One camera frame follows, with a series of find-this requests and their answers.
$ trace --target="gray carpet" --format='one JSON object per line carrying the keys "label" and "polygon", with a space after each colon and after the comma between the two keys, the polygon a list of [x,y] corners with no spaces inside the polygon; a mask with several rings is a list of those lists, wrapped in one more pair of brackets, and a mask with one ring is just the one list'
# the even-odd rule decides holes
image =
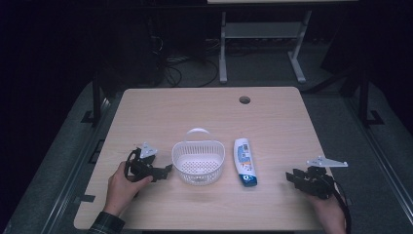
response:
{"label": "gray carpet", "polygon": [[[255,51],[243,57],[227,57],[228,83],[221,85],[217,78],[208,86],[294,86],[306,90],[331,75],[319,68],[328,46],[306,44],[299,61],[308,82],[298,84],[286,56],[287,47]],[[208,59],[217,64],[217,56]],[[179,87],[198,87],[210,81],[216,72],[216,67],[208,62],[188,61],[174,68],[179,69],[183,76]],[[177,73],[170,72],[177,80]],[[165,80],[159,87],[169,86],[170,83]],[[410,173],[413,138],[373,85],[369,109],[377,110],[385,125],[372,126],[368,130],[355,115],[357,95],[340,97],[340,87],[341,82],[338,82],[318,94],[303,95],[303,99],[326,157],[346,161],[350,165],[346,169],[333,169],[332,172],[353,203],[353,233],[413,233],[413,226],[378,163],[368,135],[372,134],[382,147],[410,194],[413,192],[413,175]],[[105,139],[121,96],[122,93],[119,93],[111,100],[103,111],[100,124],[92,128],[91,124],[81,123],[84,113],[92,110],[92,87],[85,88],[21,200],[7,233],[42,233],[58,198],[63,198],[63,202],[56,204],[61,208],[61,216],[51,218],[53,222],[48,222],[47,226],[50,232],[44,233],[85,233],[73,226],[79,207],[78,198],[83,195],[94,169],[94,164],[88,163],[88,160],[99,140]],[[67,187],[66,181],[73,172],[78,172],[78,176],[72,180],[72,192],[60,194],[61,189],[65,185]],[[125,230],[124,233],[136,232]]]}

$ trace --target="white plastic basket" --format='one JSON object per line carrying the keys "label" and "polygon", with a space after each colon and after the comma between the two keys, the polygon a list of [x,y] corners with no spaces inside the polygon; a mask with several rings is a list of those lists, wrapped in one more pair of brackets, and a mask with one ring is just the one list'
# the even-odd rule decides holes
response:
{"label": "white plastic basket", "polygon": [[179,176],[192,185],[207,185],[216,182],[222,173],[225,148],[216,140],[188,141],[193,133],[205,133],[205,129],[192,129],[186,133],[184,141],[177,143],[172,149],[172,162],[179,170]]}

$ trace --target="sleeve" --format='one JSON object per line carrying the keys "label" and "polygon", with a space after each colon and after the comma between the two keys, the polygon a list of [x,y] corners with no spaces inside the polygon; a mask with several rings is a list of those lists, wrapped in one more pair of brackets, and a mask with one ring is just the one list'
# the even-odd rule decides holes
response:
{"label": "sleeve", "polygon": [[124,225],[125,222],[120,218],[101,212],[89,229],[88,234],[118,234],[122,231]]}

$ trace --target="wooden table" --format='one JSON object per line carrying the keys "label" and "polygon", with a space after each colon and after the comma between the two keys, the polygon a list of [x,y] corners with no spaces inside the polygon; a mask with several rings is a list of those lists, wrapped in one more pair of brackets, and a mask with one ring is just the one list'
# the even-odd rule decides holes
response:
{"label": "wooden table", "polygon": [[[249,104],[240,103],[249,97]],[[102,210],[107,179],[143,142],[159,149],[155,167],[171,164],[173,146],[193,128],[222,142],[221,178],[211,185],[184,183],[176,169],[139,192],[122,215],[139,230],[320,229],[311,205],[285,179],[293,168],[323,155],[304,102],[295,88],[203,88],[127,90],[103,145],[74,220],[88,229]],[[243,187],[233,160],[234,140],[249,138],[258,185]]]}

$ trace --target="human hand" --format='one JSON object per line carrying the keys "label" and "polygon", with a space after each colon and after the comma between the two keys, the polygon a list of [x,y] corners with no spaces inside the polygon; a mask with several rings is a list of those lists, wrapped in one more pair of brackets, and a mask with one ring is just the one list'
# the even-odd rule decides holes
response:
{"label": "human hand", "polygon": [[305,194],[307,200],[313,205],[319,222],[326,234],[345,234],[346,220],[340,205],[335,198],[331,196],[326,200],[319,197]]}
{"label": "human hand", "polygon": [[122,162],[108,182],[106,203],[103,211],[114,216],[119,216],[136,193],[153,179],[152,176],[148,176],[140,181],[130,182],[125,177],[125,165],[126,162]]}

